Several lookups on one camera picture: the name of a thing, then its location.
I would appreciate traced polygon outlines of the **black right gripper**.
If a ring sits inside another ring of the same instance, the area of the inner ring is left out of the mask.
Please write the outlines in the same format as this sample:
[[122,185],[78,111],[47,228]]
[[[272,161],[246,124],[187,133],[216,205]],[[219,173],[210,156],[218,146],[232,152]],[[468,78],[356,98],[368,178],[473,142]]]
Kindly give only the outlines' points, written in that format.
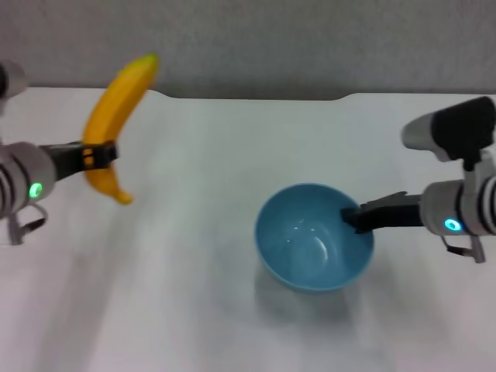
[[356,234],[382,228],[421,227],[420,201],[421,195],[399,191],[364,203],[360,208],[344,208],[340,215]]

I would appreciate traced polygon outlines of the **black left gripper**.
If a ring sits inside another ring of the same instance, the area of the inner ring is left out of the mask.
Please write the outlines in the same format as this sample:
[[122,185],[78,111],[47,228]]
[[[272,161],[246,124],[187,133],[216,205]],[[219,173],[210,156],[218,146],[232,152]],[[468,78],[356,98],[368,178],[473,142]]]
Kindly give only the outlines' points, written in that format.
[[86,170],[110,168],[112,162],[119,158],[118,147],[112,141],[84,145],[81,142],[42,145],[40,149],[52,160],[57,181]]

